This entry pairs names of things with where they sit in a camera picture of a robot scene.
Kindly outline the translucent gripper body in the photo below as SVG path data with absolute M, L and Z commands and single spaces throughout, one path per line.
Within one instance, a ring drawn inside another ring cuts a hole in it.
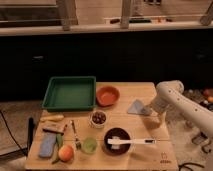
M 145 106 L 143 108 L 142 121 L 148 130 L 158 129 L 165 122 L 164 113 L 157 113 L 155 116 L 152 116 L 152 113 L 153 110 L 150 107 Z

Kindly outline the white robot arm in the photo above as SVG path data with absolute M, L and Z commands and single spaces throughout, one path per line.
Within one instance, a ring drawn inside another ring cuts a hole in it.
M 162 115 L 173 105 L 194 123 L 208 138 L 213 139 L 213 112 L 182 95 L 184 85 L 179 80 L 163 81 L 156 85 L 156 95 L 148 106 Z

